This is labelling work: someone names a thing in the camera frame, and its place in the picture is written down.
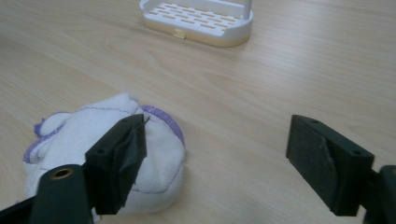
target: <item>white tray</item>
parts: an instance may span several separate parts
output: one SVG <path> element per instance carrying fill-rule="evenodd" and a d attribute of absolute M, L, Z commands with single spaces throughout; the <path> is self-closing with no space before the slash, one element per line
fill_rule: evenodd
<path fill-rule="evenodd" d="M 253 22 L 245 5 L 220 0 L 141 0 L 147 27 L 208 45 L 232 47 L 248 40 Z"/>

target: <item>white plastic basket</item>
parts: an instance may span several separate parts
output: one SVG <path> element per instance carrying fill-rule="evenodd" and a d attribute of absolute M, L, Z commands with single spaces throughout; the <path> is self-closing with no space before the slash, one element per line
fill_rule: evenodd
<path fill-rule="evenodd" d="M 232 47 L 250 37 L 251 0 L 141 0 L 147 27 L 208 45 Z"/>

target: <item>wood grain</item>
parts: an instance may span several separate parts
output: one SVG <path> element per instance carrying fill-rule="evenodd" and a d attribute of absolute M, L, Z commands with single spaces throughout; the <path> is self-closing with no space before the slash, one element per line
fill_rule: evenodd
<path fill-rule="evenodd" d="M 122 91 L 186 137 L 167 210 L 101 223 L 361 223 L 335 217 L 285 158 L 290 116 L 323 121 L 396 163 L 396 2 L 253 1 L 246 44 L 145 27 L 138 1 L 0 1 L 0 209 L 24 199 L 24 150 L 53 112 Z"/>

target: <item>perforated tray bottom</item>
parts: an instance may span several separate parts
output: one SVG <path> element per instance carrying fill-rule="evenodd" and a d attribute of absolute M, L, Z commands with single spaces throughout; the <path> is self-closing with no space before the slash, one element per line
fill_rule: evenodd
<path fill-rule="evenodd" d="M 220 33 L 223 33 L 225 29 L 240 20 L 233 16 L 221 15 L 211 11 L 169 3 L 160 3 L 149 13 L 160 18 L 185 22 L 189 25 L 202 27 L 211 31 L 218 31 Z"/>

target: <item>table surface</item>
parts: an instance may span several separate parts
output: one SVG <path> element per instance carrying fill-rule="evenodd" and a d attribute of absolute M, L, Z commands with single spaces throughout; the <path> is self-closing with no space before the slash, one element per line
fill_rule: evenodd
<path fill-rule="evenodd" d="M 101 223 L 361 223 L 336 217 L 285 158 L 292 114 L 396 163 L 396 1 L 253 1 L 234 48 L 145 26 L 138 1 L 0 1 L 0 209 L 24 199 L 33 125 L 119 92 L 168 112 L 187 158 L 154 214 Z"/>

